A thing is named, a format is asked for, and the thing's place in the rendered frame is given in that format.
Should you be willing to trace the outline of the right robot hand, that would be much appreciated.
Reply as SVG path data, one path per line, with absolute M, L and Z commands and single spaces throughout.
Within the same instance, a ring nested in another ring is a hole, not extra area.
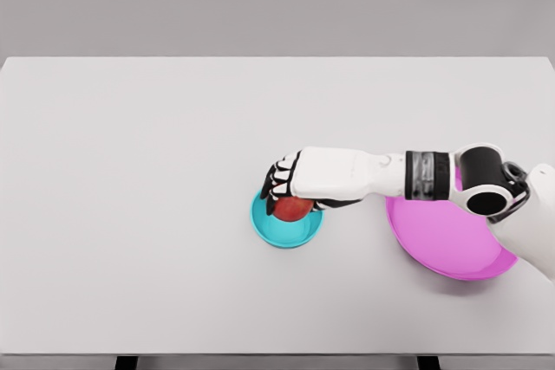
M 260 198 L 268 215 L 278 201 L 292 197 L 312 200 L 315 211 L 355 204 L 370 194 L 378 162 L 360 150 L 308 146 L 270 167 Z

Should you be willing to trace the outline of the red apple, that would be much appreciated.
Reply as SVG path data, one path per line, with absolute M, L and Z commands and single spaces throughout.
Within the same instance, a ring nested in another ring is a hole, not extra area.
M 272 215 L 280 221 L 296 222 L 309 213 L 314 206 L 314 201 L 299 197 L 280 198 L 275 204 Z

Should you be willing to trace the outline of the blue bowl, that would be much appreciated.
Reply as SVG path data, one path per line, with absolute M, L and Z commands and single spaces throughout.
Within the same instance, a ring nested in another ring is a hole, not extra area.
M 258 191 L 251 201 L 250 220 L 258 236 L 269 245 L 279 249 L 294 249 L 307 244 L 320 231 L 324 214 L 310 212 L 296 222 L 285 222 L 266 214 L 265 201 Z

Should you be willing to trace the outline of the pink plate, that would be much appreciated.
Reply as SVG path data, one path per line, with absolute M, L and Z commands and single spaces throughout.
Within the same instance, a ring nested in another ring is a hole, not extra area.
M 510 270 L 518 258 L 487 228 L 486 220 L 449 201 L 385 198 L 399 245 L 420 265 L 455 280 L 484 281 Z

